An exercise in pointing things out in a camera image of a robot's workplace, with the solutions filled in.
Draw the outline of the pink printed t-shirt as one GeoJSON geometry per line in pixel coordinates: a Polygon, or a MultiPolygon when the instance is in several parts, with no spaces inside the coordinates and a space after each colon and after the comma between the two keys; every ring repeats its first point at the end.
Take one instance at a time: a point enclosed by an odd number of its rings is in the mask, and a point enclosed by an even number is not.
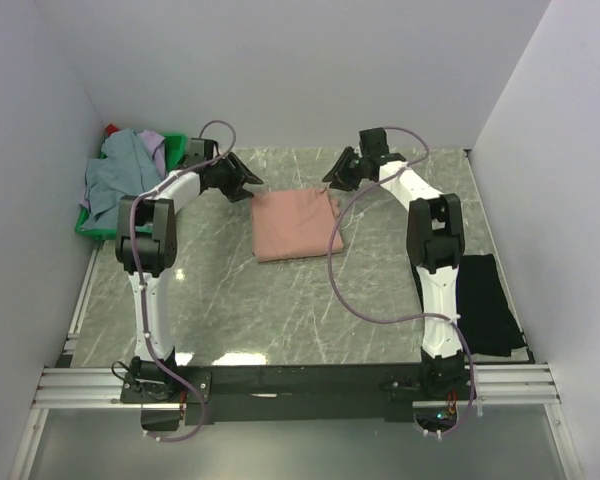
{"type": "Polygon", "coordinates": [[[339,253],[344,244],[332,230],[339,200],[326,188],[260,193],[251,199],[252,250],[260,263],[321,257],[328,243],[339,253]]]}

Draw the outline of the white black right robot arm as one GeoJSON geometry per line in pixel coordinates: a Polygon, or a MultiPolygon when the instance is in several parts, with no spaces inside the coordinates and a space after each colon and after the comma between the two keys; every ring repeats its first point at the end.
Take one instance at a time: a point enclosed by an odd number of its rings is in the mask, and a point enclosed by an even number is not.
{"type": "Polygon", "coordinates": [[[337,190],[355,191],[357,198],[381,187],[406,210],[406,252],[419,280],[422,312],[402,320],[421,318],[424,322],[419,388],[427,397],[440,399],[465,382],[465,359],[470,356],[458,329],[456,299],[465,251],[461,201],[455,194],[434,188],[414,171],[414,165],[430,156],[418,134],[396,129],[412,136],[424,149],[421,156],[409,161],[390,151],[388,130],[360,131],[359,147],[345,148],[323,182],[337,190]]]}

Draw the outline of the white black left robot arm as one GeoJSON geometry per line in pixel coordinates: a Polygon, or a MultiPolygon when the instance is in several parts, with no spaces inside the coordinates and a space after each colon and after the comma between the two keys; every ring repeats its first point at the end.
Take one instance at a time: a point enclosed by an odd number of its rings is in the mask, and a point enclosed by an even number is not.
{"type": "Polygon", "coordinates": [[[230,202],[253,197],[245,187],[264,181],[218,143],[195,138],[193,152],[147,192],[119,203],[116,260],[129,280],[135,309],[135,356],[125,382],[144,385],[156,401],[166,402],[185,386],[168,323],[168,283],[178,256],[177,214],[205,191],[216,189],[230,202]]]}

